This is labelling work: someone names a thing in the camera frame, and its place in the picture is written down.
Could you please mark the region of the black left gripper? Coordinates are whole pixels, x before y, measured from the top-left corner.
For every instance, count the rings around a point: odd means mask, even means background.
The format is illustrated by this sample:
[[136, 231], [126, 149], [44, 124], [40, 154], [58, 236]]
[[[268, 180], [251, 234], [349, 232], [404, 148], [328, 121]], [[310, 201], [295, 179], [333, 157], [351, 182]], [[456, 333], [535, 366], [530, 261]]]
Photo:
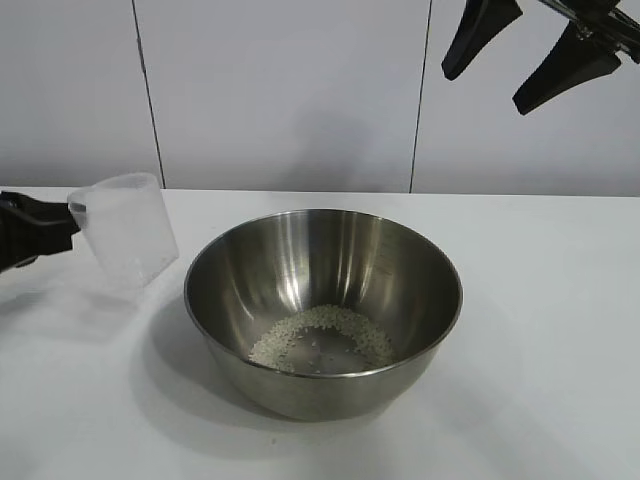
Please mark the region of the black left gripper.
[[[29, 224], [17, 234], [16, 220]], [[70, 251], [72, 238], [79, 231], [66, 203], [2, 191], [1, 271], [28, 265], [40, 256]]]

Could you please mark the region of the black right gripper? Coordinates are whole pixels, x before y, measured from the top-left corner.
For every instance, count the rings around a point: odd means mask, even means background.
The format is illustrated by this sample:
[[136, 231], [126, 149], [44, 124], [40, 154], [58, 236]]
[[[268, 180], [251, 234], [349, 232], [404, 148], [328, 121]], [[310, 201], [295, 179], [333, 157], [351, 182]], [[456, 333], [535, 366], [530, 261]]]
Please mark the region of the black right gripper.
[[[569, 23], [558, 41], [513, 96], [521, 115], [580, 84], [612, 74], [623, 52], [639, 58], [639, 23], [619, 1], [541, 0]], [[455, 80], [502, 30], [523, 15], [514, 0], [467, 0], [441, 67]]]

